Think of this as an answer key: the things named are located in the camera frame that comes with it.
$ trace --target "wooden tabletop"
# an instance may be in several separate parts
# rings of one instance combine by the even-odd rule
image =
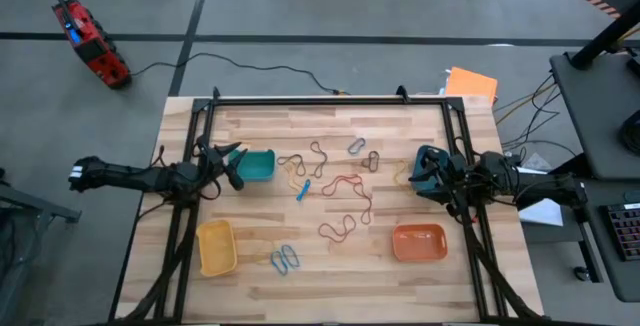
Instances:
[[[165,106],[156,153],[165,146],[165,162],[182,157],[192,98],[170,98]],[[484,98],[465,98],[474,149],[500,150],[491,108]],[[457,129],[457,120],[453,122]],[[224,177],[222,195],[202,200],[198,223],[227,220],[233,227],[238,265],[232,273],[208,278],[200,273],[194,248],[184,322],[438,322],[478,319],[462,227],[443,206],[409,192],[407,178],[417,149],[424,144],[447,149],[439,106],[241,106],[218,107],[212,142],[241,141],[251,150],[276,156],[301,154],[307,175],[322,161],[309,147],[318,141],[328,155],[323,176],[290,178],[276,166],[273,180],[246,183],[234,191]],[[357,156],[347,153],[356,137],[367,140]],[[370,151],[380,154],[373,173],[361,166]],[[400,171],[405,165],[410,166]],[[371,223],[361,214],[368,201],[340,183],[335,195],[321,194],[338,175],[357,173],[372,198]],[[311,180],[302,202],[296,184]],[[158,203],[146,195],[142,211]],[[515,208],[488,207],[498,263],[513,288],[535,311],[542,312],[522,227]],[[318,235],[327,222],[339,231],[345,215],[355,230],[342,243]],[[117,309],[124,316],[151,287],[160,272],[171,206],[146,215],[137,225]],[[401,263],[391,235],[399,224],[435,223],[445,230],[448,255],[440,261]],[[291,245],[301,266],[281,276],[269,261],[275,248]],[[483,282],[495,313],[488,277]],[[172,302],[173,293],[169,295]]]

